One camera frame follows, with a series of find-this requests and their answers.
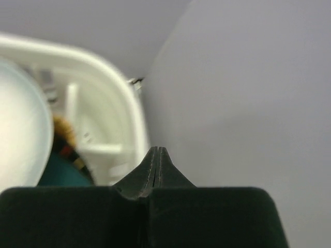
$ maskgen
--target white plastic container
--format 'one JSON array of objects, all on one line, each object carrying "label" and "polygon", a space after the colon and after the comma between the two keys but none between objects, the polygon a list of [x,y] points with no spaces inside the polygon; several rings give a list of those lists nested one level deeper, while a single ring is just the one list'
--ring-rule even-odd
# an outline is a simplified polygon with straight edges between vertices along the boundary
[{"label": "white plastic container", "polygon": [[7,34],[0,34],[0,57],[32,72],[51,71],[52,111],[72,124],[77,151],[98,185],[113,185],[139,165],[149,148],[143,110],[112,64],[81,49]]}]

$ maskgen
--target teal fabric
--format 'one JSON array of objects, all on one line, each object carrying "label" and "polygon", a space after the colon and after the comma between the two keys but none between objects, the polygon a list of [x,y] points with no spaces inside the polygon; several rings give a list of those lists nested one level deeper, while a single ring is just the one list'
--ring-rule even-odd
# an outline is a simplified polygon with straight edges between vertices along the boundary
[{"label": "teal fabric", "polygon": [[56,153],[51,153],[39,186],[90,186],[79,170]]}]

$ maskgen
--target plastic lid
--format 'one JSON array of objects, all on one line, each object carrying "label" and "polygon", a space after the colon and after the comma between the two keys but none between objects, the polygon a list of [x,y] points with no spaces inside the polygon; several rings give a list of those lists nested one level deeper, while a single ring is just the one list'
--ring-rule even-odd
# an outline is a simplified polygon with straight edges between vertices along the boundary
[{"label": "plastic lid", "polygon": [[0,192],[37,185],[53,143],[53,121],[37,83],[0,60]]}]

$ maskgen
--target light gray wall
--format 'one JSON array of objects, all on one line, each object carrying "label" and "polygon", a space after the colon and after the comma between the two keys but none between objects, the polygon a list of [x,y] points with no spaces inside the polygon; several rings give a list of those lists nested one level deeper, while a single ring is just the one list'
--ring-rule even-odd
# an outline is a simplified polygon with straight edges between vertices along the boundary
[{"label": "light gray wall", "polygon": [[1,0],[0,31],[76,45],[145,76],[191,0]]},{"label": "light gray wall", "polygon": [[196,1],[144,88],[153,144],[197,185],[266,189],[292,248],[330,247],[330,10]]}]

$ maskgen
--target white plastic part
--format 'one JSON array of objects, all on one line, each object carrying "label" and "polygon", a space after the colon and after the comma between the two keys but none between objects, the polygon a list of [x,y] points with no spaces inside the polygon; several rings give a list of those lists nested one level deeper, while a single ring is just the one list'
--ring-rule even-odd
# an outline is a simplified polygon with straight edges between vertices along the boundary
[{"label": "white plastic part", "polygon": [[139,99],[112,64],[90,52],[0,34],[0,56],[24,68],[52,71],[57,104],[98,185],[113,185],[144,158],[149,142]]},{"label": "white plastic part", "polygon": [[46,97],[19,67],[0,60],[0,193],[36,186],[53,144]]}]

